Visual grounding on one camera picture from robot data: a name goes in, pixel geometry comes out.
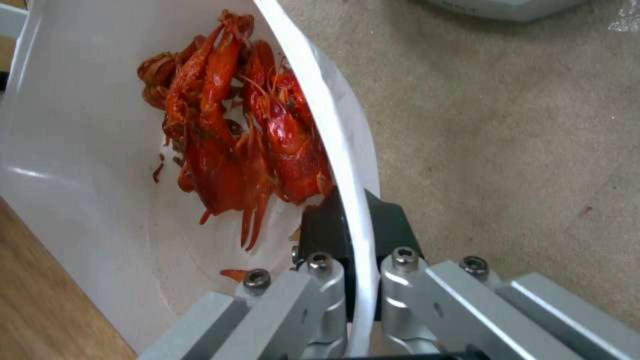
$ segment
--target wooden table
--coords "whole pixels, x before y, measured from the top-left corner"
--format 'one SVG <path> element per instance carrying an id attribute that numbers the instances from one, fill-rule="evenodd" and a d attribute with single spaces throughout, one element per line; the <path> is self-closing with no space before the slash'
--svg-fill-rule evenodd
<path id="1" fill-rule="evenodd" d="M 0 359 L 135 357 L 0 197 Z"/>

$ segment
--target crawfish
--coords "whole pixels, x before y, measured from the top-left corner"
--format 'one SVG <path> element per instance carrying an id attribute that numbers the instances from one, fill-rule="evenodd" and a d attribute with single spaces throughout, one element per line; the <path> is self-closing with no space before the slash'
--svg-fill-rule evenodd
<path id="1" fill-rule="evenodd" d="M 187 118 L 194 116 L 194 111 L 197 111 L 189 106 L 188 94 L 200 83 L 209 53 L 222 29 L 223 26 L 219 25 L 202 44 L 202 47 L 177 69 L 175 79 L 166 96 L 167 116 L 163 123 L 163 130 L 167 137 L 179 144 L 184 141 L 184 127 L 187 124 Z"/>
<path id="2" fill-rule="evenodd" d="M 244 80 L 253 83 L 249 78 Z M 278 177 L 279 196 L 296 205 L 318 193 L 327 196 L 333 181 L 326 153 L 318 146 L 319 140 L 280 102 L 274 94 L 276 89 L 268 94 L 258 84 L 253 85 L 262 92 L 260 101 L 268 109 L 264 137 L 270 150 L 269 163 Z"/>
<path id="3" fill-rule="evenodd" d="M 311 115 L 305 94 L 302 92 L 300 83 L 293 71 L 289 67 L 282 67 L 273 76 L 273 86 L 278 100 L 287 107 L 287 110 L 316 133 L 316 123 Z"/>
<path id="4" fill-rule="evenodd" d="M 145 60 L 138 67 L 138 77 L 144 82 L 142 97 L 151 106 L 164 110 L 169 86 L 176 67 L 185 64 L 205 42 L 203 35 L 196 35 L 191 43 L 179 53 L 164 52 Z"/>
<path id="5" fill-rule="evenodd" d="M 238 59 L 246 38 L 253 32 L 253 16 L 237 16 L 223 11 L 220 21 L 225 28 L 220 44 L 210 55 L 200 100 L 200 126 L 214 131 L 229 149 L 236 144 L 227 121 L 222 101 L 231 90 L 231 80 L 237 72 Z"/>

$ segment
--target cooked crawfish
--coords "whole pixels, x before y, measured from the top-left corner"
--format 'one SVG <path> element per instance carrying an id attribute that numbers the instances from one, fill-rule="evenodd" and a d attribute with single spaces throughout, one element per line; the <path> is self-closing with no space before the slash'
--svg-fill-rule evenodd
<path id="1" fill-rule="evenodd" d="M 240 242 L 249 251 L 272 193 L 301 204 L 328 194 L 333 182 L 293 71 L 276 70 L 267 42 L 250 42 L 251 15 L 225 10 L 218 20 L 208 37 L 196 36 L 181 52 L 144 61 L 138 76 L 145 84 L 143 98 L 166 110 L 162 129 L 182 153 L 176 158 L 178 186 L 202 200 L 200 223 L 227 210 L 242 211 Z M 243 87 L 232 86 L 234 79 L 243 79 Z M 243 105 L 246 126 L 225 116 L 227 100 L 232 107 Z"/>
<path id="2" fill-rule="evenodd" d="M 205 41 L 196 35 L 193 41 L 179 53 L 164 52 L 143 61 L 138 67 L 138 77 L 145 83 L 142 98 L 151 106 L 164 110 L 169 86 L 173 81 L 176 66 L 185 64 Z"/>

